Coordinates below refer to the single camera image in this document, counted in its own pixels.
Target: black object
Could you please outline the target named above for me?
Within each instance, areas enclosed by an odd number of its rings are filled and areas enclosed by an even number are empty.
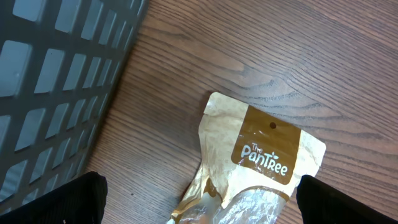
[[[304,175],[297,187],[297,203],[304,224],[398,224],[309,175]]]
[[[101,223],[108,186],[89,172],[0,217],[0,223]]]

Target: round hole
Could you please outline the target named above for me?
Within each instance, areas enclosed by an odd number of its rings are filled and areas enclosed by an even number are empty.
[[[276,124],[274,122],[271,122],[269,124],[269,127],[272,128],[272,129],[275,129],[276,128]]]

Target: snack pouch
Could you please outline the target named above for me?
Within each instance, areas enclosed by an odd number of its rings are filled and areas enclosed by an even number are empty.
[[[213,93],[199,125],[201,165],[167,224],[274,223],[326,146],[246,103]]]

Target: wooden surface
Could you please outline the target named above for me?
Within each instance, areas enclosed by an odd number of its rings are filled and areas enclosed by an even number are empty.
[[[213,91],[326,143],[317,178],[398,219],[398,2],[153,0],[87,170],[103,223],[165,223]],[[278,223],[302,223],[293,196]]]

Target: lattice grid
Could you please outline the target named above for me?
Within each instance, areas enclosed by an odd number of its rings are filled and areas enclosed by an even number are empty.
[[[146,7],[0,1],[0,213],[83,171]]]

